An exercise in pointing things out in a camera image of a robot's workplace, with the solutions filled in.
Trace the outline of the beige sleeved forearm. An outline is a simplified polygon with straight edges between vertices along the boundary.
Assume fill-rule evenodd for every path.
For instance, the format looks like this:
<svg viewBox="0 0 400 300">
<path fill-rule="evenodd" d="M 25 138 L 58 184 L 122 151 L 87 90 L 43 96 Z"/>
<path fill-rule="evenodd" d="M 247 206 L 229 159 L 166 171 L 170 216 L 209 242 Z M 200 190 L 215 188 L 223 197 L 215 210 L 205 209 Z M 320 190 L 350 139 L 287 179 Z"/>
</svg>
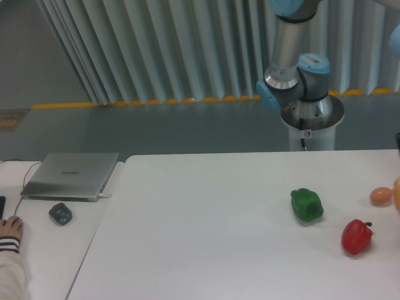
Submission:
<svg viewBox="0 0 400 300">
<path fill-rule="evenodd" d="M 1 238 L 1 299 L 26 298 L 26 268 L 19 252 L 19 239 Z"/>
</svg>

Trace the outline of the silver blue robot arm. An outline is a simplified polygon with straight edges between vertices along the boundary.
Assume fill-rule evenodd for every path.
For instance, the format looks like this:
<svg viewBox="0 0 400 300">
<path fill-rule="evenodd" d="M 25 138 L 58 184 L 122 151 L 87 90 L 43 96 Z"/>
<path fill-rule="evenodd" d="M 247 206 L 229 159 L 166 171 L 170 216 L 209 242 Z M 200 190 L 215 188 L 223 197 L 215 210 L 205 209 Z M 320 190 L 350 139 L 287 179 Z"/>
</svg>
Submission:
<svg viewBox="0 0 400 300">
<path fill-rule="evenodd" d="M 399 91 L 398 1 L 270 1 L 276 17 L 271 60 L 257 83 L 281 108 L 329 91 Z"/>
</svg>

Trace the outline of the person's hand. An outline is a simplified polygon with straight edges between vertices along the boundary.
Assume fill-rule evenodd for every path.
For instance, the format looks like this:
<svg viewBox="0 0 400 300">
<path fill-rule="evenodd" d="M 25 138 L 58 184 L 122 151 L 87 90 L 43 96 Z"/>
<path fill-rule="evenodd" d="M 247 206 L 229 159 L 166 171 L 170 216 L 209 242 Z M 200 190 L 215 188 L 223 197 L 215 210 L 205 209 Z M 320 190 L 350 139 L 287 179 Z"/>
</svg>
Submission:
<svg viewBox="0 0 400 300">
<path fill-rule="evenodd" d="M 1 244 L 19 248 L 23 235 L 23 220 L 18 216 L 1 219 Z"/>
</svg>

